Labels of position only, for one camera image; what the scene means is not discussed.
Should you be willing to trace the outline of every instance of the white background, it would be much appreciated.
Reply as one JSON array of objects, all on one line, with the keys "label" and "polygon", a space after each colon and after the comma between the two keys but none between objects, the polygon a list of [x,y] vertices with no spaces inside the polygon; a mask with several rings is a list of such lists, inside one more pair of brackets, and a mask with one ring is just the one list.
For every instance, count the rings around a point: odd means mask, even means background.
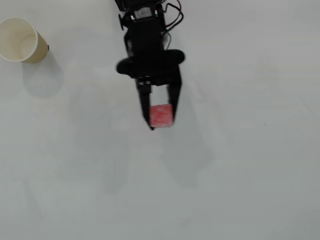
[{"label": "white background", "polygon": [[0,239],[320,239],[320,2],[181,2],[184,85],[156,131],[115,71],[115,2],[1,2],[50,53],[0,60]]}]

